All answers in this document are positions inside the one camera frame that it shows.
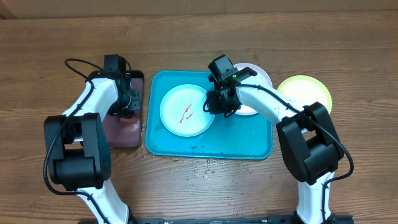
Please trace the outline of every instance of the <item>wood grain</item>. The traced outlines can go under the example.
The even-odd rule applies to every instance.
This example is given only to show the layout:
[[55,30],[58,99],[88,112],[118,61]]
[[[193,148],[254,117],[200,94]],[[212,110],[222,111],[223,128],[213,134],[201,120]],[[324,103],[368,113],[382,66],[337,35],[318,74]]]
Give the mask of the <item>wood grain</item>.
[[0,1],[0,19],[15,19],[16,17],[10,12],[8,7]]
[[0,5],[1,2],[18,19],[398,9],[398,0],[2,0]]
[[[0,30],[1,223],[93,218],[77,197],[45,188],[43,122],[83,90],[84,81],[63,61],[102,65],[104,54],[121,54],[146,75],[145,119],[154,74],[207,70],[221,54],[262,67],[274,86],[292,75],[319,79],[333,97],[331,116],[356,166],[352,177],[333,183],[332,211],[353,214],[356,223],[398,221],[397,11],[15,20],[0,21]],[[297,183],[282,162],[277,136],[274,143],[264,161],[209,164],[153,156],[145,145],[112,150],[111,179],[138,218],[291,214]],[[215,172],[210,180],[207,169]],[[337,174],[347,170],[343,159]]]

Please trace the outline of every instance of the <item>white plate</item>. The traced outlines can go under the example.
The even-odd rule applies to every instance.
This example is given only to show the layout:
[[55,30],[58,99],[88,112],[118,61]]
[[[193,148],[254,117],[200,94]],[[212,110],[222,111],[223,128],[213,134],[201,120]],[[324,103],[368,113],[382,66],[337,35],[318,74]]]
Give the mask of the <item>white plate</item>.
[[185,84],[171,89],[160,103],[160,119],[173,134],[192,137],[206,131],[215,115],[203,111],[206,90]]
[[[257,75],[259,75],[264,80],[264,82],[266,82],[269,86],[272,87],[271,79],[269,78],[266,71],[264,71],[262,68],[258,67],[257,65],[253,65],[250,63],[237,63],[236,65],[234,65],[234,67],[237,68],[239,71],[246,67],[253,69],[254,71],[257,72]],[[251,107],[245,106],[245,105],[241,105],[241,109],[236,111],[236,114],[239,114],[239,115],[253,115],[256,113],[257,113],[257,111],[255,111]]]

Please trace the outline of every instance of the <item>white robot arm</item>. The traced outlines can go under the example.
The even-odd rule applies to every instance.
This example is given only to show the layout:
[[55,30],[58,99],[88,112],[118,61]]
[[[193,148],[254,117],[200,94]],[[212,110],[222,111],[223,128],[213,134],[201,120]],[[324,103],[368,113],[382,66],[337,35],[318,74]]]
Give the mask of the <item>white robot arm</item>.
[[306,127],[313,131],[313,127],[297,113],[308,113],[313,119],[322,119],[318,122],[325,122],[325,126],[336,136],[325,107],[316,103],[306,110],[303,103],[279,93],[250,68],[241,71],[234,68],[225,55],[214,59],[209,69],[212,72],[209,80],[215,83],[215,91],[207,93],[205,104],[208,111],[224,113],[227,118],[230,116],[227,113],[236,111],[242,104],[256,110],[276,126],[284,162],[298,180],[299,201],[295,213],[305,224],[323,223],[322,211],[326,219],[331,215],[328,206],[330,184],[326,188],[324,208],[322,188],[326,181],[333,178],[343,152],[321,134],[306,143],[302,133],[307,131]]
[[[47,155],[52,182],[62,184],[70,192],[82,192],[84,195],[77,196],[84,200],[99,223],[132,223],[128,206],[120,200],[109,179],[111,158],[102,127],[107,114],[130,118],[139,109],[137,102],[135,105],[131,103],[136,100],[131,94],[136,96],[136,92],[130,89],[131,76],[123,64],[122,57],[106,55],[105,70],[93,72],[88,77],[91,81],[86,82],[83,93],[71,108],[61,116],[48,117],[44,122],[47,151],[53,139],[57,139]],[[62,123],[66,124],[57,138],[56,132]],[[65,150],[64,144],[73,142],[82,142],[84,149]]]

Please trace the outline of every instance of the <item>wooden table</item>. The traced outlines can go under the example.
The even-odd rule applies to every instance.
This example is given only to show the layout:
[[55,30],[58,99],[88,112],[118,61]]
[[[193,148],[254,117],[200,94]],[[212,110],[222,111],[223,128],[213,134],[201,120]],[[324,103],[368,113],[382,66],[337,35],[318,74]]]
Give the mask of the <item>wooden table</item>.
[[[259,65],[275,87],[293,75],[319,79],[333,97],[331,117],[356,166],[352,177],[333,183],[333,213],[353,214],[357,223],[397,223],[397,11],[0,21],[1,223],[93,218],[79,198],[45,188],[43,122],[83,90],[84,80],[63,61],[102,65],[104,54],[121,54],[145,73],[145,114],[154,74],[207,70],[221,54]],[[112,150],[111,179],[138,218],[291,214],[297,182],[276,135],[274,143],[264,161],[159,157],[145,145]],[[210,180],[207,169],[214,171]],[[347,170],[343,159],[337,175]]]

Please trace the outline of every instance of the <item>black cable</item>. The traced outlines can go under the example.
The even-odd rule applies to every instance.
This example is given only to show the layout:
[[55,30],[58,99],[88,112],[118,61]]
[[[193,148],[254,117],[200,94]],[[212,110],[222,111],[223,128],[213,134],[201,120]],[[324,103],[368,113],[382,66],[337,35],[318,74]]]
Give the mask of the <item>black cable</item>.
[[71,67],[68,62],[82,62],[82,63],[86,63],[88,65],[92,65],[100,70],[103,70],[103,68],[87,62],[85,60],[80,60],[80,59],[74,59],[74,58],[70,58],[70,59],[66,59],[65,60],[65,65],[72,71],[74,71],[75,73],[79,74],[81,77],[83,77],[87,82],[90,83],[90,90],[88,92],[88,94],[84,97],[84,99],[77,104],[76,109],[74,109],[72,111],[72,113],[70,113],[69,116],[67,116],[67,118],[64,120],[64,122],[61,124],[60,128],[58,129],[58,131],[55,133],[54,138],[52,139],[52,142],[49,146],[49,151],[47,152],[47,154],[45,155],[45,160],[44,160],[44,165],[43,165],[43,177],[44,177],[44,183],[47,186],[47,188],[54,194],[56,195],[84,195],[87,197],[87,200],[91,200],[91,202],[93,203],[95,209],[97,210],[98,214],[100,215],[100,217],[104,220],[104,223],[110,224],[108,218],[105,217],[105,215],[103,214],[103,212],[101,211],[100,207],[98,206],[98,204],[96,203],[96,201],[94,200],[93,196],[89,193],[86,192],[79,192],[79,191],[72,191],[72,192],[61,192],[58,190],[55,190],[49,181],[49,178],[47,176],[47,167],[49,165],[49,159],[50,159],[50,155],[51,152],[54,148],[55,142],[57,141],[57,139],[60,137],[60,134],[62,132],[62,130],[64,129],[65,125],[68,123],[68,121],[81,109],[81,107],[86,103],[86,101],[88,100],[88,98],[91,96],[91,94],[94,91],[94,83],[84,74],[82,74],[81,72],[79,72],[78,70],[74,69],[73,67]]
[[230,114],[224,114],[224,118],[229,118],[230,116],[232,116],[232,115],[234,115],[235,114],[235,112],[237,112],[238,110],[233,110],[232,112],[230,112]]
[[[315,127],[317,127],[319,130],[321,130],[324,134],[326,134],[327,136],[329,136],[334,143],[337,144],[338,147],[340,147],[344,154],[346,155],[348,162],[349,162],[349,171],[344,174],[341,175],[339,177],[334,177],[330,180],[327,180],[323,185],[322,185],[322,218],[323,218],[323,222],[326,223],[326,217],[325,217],[325,196],[326,196],[326,188],[328,186],[328,184],[332,183],[333,181],[336,180],[342,180],[345,179],[347,177],[349,177],[353,172],[354,172],[354,161],[353,158],[351,157],[351,155],[349,154],[349,152],[347,151],[347,149],[342,145],[342,143],[339,142],[339,140],[337,140],[332,134],[330,134],[327,130],[325,130],[325,128],[323,128],[322,126],[320,126],[316,121],[314,121],[313,119],[311,119],[310,117],[308,117],[307,115],[305,115],[304,113],[302,113],[301,111],[297,110],[296,108],[294,108],[290,103],[287,103],[286,101],[284,101],[282,98],[280,98],[278,95],[276,95],[274,92],[268,90],[267,88],[264,88],[263,86],[260,85],[250,85],[250,84],[240,84],[238,83],[237,85],[234,86],[229,86],[227,88],[223,88],[220,89],[219,91],[216,92],[215,97],[217,97],[217,94],[223,90],[227,90],[230,88],[236,88],[236,87],[251,87],[251,88],[257,88],[259,90],[263,90],[267,93],[269,93],[270,95],[272,95],[275,99],[277,99],[279,102],[281,102],[284,106],[286,106],[288,109],[294,111],[295,113],[301,114],[305,119],[307,119],[309,122],[311,122]],[[205,106],[208,103],[208,99],[206,99],[205,104],[203,105],[203,110],[204,112],[208,112],[208,110],[205,110]]]
[[130,63],[129,63],[129,61],[128,60],[126,60],[124,57],[122,57],[125,61],[126,61],[126,63],[127,63],[127,65],[129,66],[129,70],[130,70],[130,75],[132,75],[132,70],[131,70],[131,66],[130,66]]

